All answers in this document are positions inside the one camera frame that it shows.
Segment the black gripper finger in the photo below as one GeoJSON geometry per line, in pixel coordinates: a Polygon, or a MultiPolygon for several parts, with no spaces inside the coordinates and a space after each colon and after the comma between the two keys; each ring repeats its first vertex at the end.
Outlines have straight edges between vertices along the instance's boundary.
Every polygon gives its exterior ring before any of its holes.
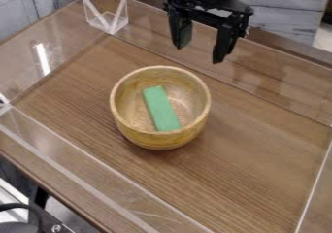
{"type": "Polygon", "coordinates": [[[213,46],[213,64],[224,60],[225,55],[232,52],[238,37],[237,29],[229,25],[222,24],[217,28],[216,42],[213,46]]]}
{"type": "Polygon", "coordinates": [[[168,8],[168,25],[172,43],[182,49],[192,40],[192,20],[173,7],[168,8]]]}

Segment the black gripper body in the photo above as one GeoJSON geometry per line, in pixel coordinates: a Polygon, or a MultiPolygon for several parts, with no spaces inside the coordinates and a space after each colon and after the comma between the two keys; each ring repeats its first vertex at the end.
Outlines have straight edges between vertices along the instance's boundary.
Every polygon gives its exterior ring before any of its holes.
{"type": "Polygon", "coordinates": [[[246,35],[249,18],[254,13],[240,0],[166,0],[165,9],[176,9],[186,19],[210,27],[230,25],[240,37],[246,35]]]}

